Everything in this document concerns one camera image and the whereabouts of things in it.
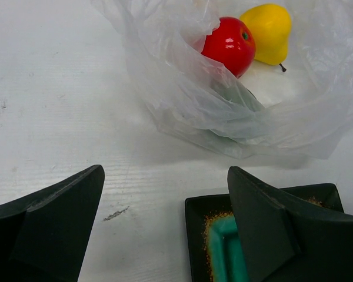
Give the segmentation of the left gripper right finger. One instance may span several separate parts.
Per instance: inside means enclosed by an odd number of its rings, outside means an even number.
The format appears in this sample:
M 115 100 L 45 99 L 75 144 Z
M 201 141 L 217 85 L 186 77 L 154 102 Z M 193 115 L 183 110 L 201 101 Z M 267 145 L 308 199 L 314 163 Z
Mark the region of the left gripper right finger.
M 227 182 L 250 281 L 353 281 L 353 215 L 336 185 L 278 189 L 240 167 Z

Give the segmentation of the translucent plastic bag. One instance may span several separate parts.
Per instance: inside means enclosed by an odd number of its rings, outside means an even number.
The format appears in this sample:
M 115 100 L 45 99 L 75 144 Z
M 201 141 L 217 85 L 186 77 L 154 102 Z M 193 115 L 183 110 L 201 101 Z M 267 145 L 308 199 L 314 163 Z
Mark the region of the translucent plastic bag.
M 202 55 L 224 15 L 257 1 L 93 1 L 122 37 L 132 86 L 162 130 L 237 159 L 328 158 L 353 128 L 353 1 L 282 1 L 289 55 L 237 79 Z

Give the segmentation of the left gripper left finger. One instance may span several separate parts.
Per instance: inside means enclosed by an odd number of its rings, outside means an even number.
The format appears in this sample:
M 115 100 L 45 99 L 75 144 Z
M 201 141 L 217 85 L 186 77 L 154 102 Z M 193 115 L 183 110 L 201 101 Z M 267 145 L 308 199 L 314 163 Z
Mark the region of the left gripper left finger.
M 0 205 L 0 281 L 78 281 L 105 180 L 93 165 Z

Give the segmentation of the yellow fake lemon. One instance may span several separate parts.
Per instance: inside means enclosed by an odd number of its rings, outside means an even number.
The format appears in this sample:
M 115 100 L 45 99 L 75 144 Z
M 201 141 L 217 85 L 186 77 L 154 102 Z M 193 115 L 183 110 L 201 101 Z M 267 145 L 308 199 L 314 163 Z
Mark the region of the yellow fake lemon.
M 251 31 L 256 51 L 255 60 L 272 66 L 283 66 L 288 55 L 292 19 L 283 6 L 262 4 L 244 12 L 239 19 Z

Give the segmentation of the red fake apple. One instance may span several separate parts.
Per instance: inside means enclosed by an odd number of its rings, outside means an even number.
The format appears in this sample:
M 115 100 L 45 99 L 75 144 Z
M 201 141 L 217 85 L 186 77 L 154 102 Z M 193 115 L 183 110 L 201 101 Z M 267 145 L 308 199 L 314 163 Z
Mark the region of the red fake apple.
M 248 70 L 255 53 L 255 39 L 250 30 L 241 20 L 231 16 L 219 19 L 219 27 L 206 37 L 201 52 L 222 63 L 236 78 Z

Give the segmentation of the green fake fruit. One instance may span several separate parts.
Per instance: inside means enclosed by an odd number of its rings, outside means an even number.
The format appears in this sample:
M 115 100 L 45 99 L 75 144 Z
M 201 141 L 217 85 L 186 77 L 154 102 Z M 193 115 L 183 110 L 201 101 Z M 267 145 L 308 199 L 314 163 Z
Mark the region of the green fake fruit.
M 259 112 L 265 110 L 265 107 L 252 92 L 238 81 L 229 87 L 213 81 L 210 87 L 229 107 L 223 125 L 213 132 L 247 145 L 257 145 L 263 141 L 267 125 L 262 122 Z

